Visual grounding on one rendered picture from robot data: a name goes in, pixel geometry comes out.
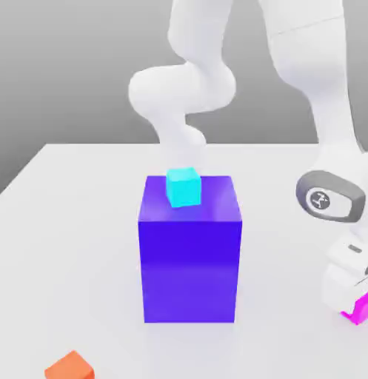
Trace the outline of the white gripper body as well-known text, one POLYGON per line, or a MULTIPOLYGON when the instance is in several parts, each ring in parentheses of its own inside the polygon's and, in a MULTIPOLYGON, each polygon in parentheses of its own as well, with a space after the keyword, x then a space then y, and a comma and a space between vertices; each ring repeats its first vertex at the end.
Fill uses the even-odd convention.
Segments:
POLYGON ((322 280, 322 301, 335 312, 352 314, 355 303, 368 293, 368 276, 358 278, 335 264, 328 264, 322 280))

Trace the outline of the small magenta cube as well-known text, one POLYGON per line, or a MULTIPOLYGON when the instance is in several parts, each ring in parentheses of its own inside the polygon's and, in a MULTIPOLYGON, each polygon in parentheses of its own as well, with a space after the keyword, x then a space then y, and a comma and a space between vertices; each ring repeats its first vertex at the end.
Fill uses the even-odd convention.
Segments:
POLYGON ((368 293, 355 302, 354 310, 351 314, 341 312, 341 315, 355 325, 360 325, 368 319, 368 293))

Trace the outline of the small cyan cube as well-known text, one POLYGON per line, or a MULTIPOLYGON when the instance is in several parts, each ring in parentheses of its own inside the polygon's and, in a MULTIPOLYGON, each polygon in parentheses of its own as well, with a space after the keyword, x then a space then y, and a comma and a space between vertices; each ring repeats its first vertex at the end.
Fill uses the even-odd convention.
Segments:
POLYGON ((168 170, 166 194, 173 208, 200 205, 201 176, 193 167, 168 170))

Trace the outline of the large blue box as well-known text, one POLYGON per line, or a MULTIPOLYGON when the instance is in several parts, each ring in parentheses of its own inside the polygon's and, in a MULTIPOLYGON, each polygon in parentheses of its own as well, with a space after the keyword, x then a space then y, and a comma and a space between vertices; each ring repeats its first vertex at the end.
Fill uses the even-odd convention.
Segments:
POLYGON ((146 179, 138 216, 147 323, 232 323, 242 217, 229 176, 202 177, 198 206, 173 208, 166 179, 146 179))

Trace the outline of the small orange cube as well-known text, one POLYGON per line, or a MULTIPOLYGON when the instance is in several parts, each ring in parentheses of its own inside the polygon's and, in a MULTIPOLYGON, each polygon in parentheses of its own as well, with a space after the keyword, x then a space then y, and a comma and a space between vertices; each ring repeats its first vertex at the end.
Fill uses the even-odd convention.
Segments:
POLYGON ((93 367, 73 350, 44 370, 46 379, 95 379, 93 367))

